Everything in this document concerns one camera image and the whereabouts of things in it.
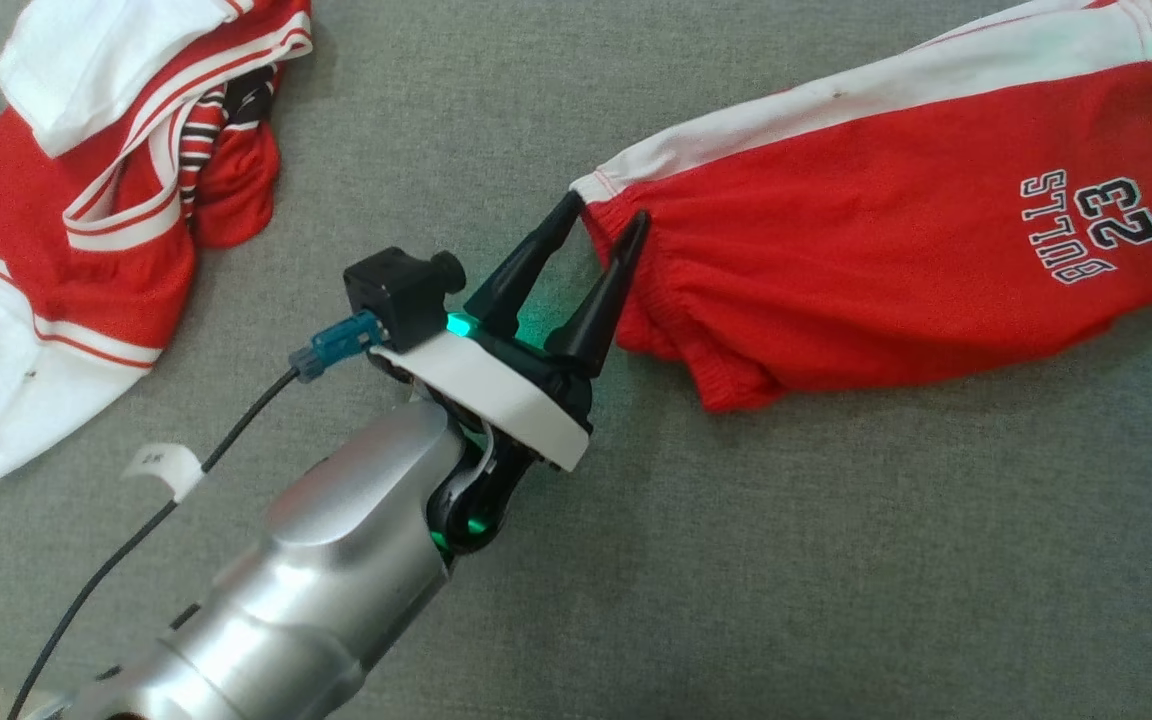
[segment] green led indicator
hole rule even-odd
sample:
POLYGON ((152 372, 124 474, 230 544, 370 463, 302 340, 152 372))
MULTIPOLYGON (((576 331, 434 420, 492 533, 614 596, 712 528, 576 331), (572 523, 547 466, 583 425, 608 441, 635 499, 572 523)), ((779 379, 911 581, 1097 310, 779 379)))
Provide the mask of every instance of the green led indicator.
POLYGON ((447 332, 452 334, 458 334, 462 338, 470 338, 470 331, 473 329, 473 324, 465 314, 448 314, 447 316, 447 332))

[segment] gray fabric surface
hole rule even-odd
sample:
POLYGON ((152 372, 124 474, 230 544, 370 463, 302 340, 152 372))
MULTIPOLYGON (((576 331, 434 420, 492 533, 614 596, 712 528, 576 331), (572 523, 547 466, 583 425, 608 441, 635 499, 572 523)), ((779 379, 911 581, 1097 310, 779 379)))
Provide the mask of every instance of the gray fabric surface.
MULTIPOLYGON (((397 243, 482 279, 628 143, 1006 5, 320 0, 278 103, 268 232, 205 255, 156 372, 0 483, 0 683, 164 501, 118 482, 132 452, 214 444, 346 310, 347 264, 397 243)), ((573 242, 526 323, 594 268, 573 242)), ((96 594, 44 687, 154 637, 280 488, 401 399, 359 363, 293 387, 96 594)), ((1152 719, 1152 311, 1046 363, 722 418, 684 370, 616 353, 594 423, 579 472, 531 475, 340 717, 1152 719)))

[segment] white label tag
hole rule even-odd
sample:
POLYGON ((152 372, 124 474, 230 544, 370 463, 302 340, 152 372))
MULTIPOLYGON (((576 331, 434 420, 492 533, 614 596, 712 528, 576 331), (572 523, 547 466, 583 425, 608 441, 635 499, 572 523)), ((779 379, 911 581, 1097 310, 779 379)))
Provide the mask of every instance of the white label tag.
POLYGON ((198 457, 183 445, 156 442, 142 447, 132 455, 131 464, 123 470, 123 479, 157 478, 168 484, 180 502, 202 479, 198 457))

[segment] black cable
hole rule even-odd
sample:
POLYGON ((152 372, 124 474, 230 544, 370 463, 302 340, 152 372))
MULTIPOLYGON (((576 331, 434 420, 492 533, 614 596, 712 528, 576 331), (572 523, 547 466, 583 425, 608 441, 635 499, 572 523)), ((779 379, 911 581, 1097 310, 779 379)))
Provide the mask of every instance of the black cable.
MULTIPOLYGON (((259 415, 260 410, 264 410, 265 406, 268 406, 270 401, 274 400, 274 396, 278 395, 279 392, 282 392, 282 388, 288 386, 288 382, 294 381, 297 374, 300 374, 300 370, 296 367, 288 370, 287 373, 283 373, 282 378, 278 379, 278 382, 274 382, 273 386, 270 386, 270 388, 265 391, 264 395, 260 395, 251 407, 248 407, 247 412, 243 414, 242 418, 238 418, 237 423, 234 423, 234 427, 229 430, 228 434, 225 434, 225 438, 221 439, 220 445, 215 447, 215 450, 212 450, 211 455, 202 462, 202 471, 204 471, 204 473, 210 473, 211 469, 215 468, 217 462, 223 457, 229 447, 234 445, 234 441, 237 441, 238 435, 243 433, 243 430, 247 430, 247 425, 250 425, 251 420, 256 418, 256 415, 259 415)), ((78 596, 74 597, 73 602, 69 602, 69 609, 65 611, 65 615, 60 617, 60 623, 56 624, 55 630, 52 630, 51 637, 47 638, 47 643, 45 646, 41 646, 41 652, 38 653, 38 659, 33 661, 33 667, 29 669, 29 674, 26 675, 26 679, 24 679, 24 683, 20 685, 17 698, 15 698, 15 702, 12 704, 12 711, 8 712, 8 720, 18 720, 20 711, 24 710, 24 703, 26 703, 29 692, 32 691, 35 683, 38 682, 38 675, 41 675, 41 669, 44 669, 47 660, 51 659, 51 653, 56 650, 56 644, 60 643, 61 635, 65 635, 65 630, 69 629, 69 624, 73 623, 74 616, 78 615, 78 609, 81 609, 83 602, 88 601, 88 597, 96 590, 96 585, 99 585, 101 579, 105 579, 105 575, 109 575, 109 570, 113 570, 115 564, 122 562, 129 553, 136 550, 136 546, 138 546, 138 544, 141 544, 147 535, 154 532, 154 528, 158 528, 164 520, 167 520, 168 515, 170 515, 173 510, 177 509, 177 501, 169 500, 161 510, 156 511, 154 516, 152 516, 145 525, 142 525, 141 530, 137 530, 136 535, 134 535, 131 539, 123 543, 123 547, 118 548, 118 551, 114 552, 114 555, 111 555, 109 560, 106 560, 105 564, 100 566, 100 570, 96 570, 96 575, 92 575, 91 579, 88 579, 86 585, 83 585, 83 589, 78 591, 78 596)))

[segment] white sleeve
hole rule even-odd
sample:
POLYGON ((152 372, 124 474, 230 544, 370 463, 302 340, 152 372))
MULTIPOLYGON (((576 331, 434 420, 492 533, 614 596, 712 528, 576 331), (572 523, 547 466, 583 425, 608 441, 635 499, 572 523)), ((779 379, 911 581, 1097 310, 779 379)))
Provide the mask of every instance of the white sleeve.
POLYGON ((6 101, 51 158, 122 118, 189 41, 252 0, 32 0, 0 54, 6 101))

